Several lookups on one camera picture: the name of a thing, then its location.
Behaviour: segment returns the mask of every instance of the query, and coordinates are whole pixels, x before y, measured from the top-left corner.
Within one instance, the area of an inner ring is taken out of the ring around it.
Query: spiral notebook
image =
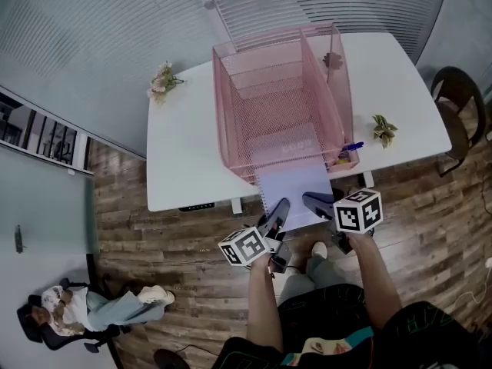
[[[299,125],[255,138],[248,144],[255,164],[291,157],[300,158],[254,170],[265,214],[270,216],[278,202],[282,198],[288,198],[291,209],[283,231],[324,222],[324,219],[306,208],[302,201],[302,195],[306,191],[333,194],[323,156],[312,156],[320,152],[313,125]]]

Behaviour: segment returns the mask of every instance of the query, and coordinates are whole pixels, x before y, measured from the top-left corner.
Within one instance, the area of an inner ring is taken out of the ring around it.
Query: door handle
[[[22,244],[22,233],[21,233],[20,225],[15,227],[14,239],[15,239],[15,251],[17,251],[20,254],[24,251],[25,248],[25,246]]]

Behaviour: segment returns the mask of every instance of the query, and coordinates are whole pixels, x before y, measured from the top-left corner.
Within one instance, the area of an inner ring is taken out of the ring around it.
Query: pink wire basket
[[[330,35],[330,68],[308,39]],[[224,165],[254,183],[254,170],[292,160],[338,164],[353,141],[350,85],[340,33],[331,23],[285,28],[213,48],[219,149]],[[335,92],[330,86],[340,85]]]

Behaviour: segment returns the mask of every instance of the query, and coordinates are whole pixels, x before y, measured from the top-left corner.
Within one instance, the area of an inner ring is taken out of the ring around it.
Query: light blue jeans
[[[164,303],[142,304],[130,291],[112,301],[88,291],[85,299],[89,324],[96,331],[105,331],[109,325],[140,324],[160,320],[164,315]]]
[[[320,256],[307,260],[306,274],[293,274],[285,282],[278,304],[318,288],[348,283],[340,268]]]

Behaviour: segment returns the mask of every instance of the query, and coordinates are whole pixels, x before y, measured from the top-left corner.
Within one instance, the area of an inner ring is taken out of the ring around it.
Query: wooden floor
[[[492,315],[492,293],[480,305],[492,257],[492,144],[483,140],[464,165],[440,178],[445,156],[428,158],[374,173],[381,192],[384,222],[374,236],[405,304],[427,300],[451,313],[465,327]],[[244,336],[248,315],[248,272],[228,265],[217,242],[261,215],[256,198],[234,218],[227,204],[182,213],[147,209],[145,163],[93,142],[90,169],[95,173],[96,213],[101,255],[98,274],[108,273],[117,288],[126,281],[160,284],[176,302],[159,322],[133,327],[116,346],[126,369],[155,369],[158,348],[173,351],[195,344],[218,353],[225,340]],[[332,182],[344,190],[356,178]],[[288,234],[294,261],[302,264],[311,245],[329,243],[323,225]],[[360,284],[357,259],[329,247],[329,258]],[[180,353],[193,368],[209,368],[214,356],[189,347]]]

